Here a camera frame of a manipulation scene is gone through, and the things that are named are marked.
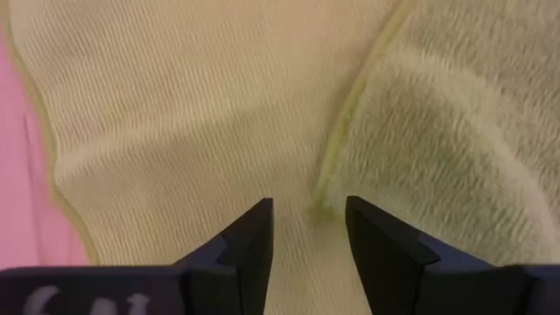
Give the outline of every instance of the fluffy terry cloth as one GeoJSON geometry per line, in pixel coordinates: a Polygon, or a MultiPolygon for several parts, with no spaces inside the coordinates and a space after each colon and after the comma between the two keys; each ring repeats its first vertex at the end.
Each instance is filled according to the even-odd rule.
{"type": "Polygon", "coordinates": [[[0,37],[0,270],[87,264],[80,239],[49,200],[37,117],[0,37]]]}
{"type": "Polygon", "coordinates": [[[493,263],[557,259],[555,0],[3,3],[94,263],[170,263],[271,196],[268,314],[367,314],[318,220],[351,193],[493,263]]]}

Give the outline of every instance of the pink fabric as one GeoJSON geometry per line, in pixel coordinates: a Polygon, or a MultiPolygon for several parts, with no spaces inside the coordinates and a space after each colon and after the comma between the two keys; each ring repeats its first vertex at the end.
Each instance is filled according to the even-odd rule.
{"type": "Polygon", "coordinates": [[[74,227],[49,200],[38,119],[0,38],[0,270],[87,263],[74,227]]]}

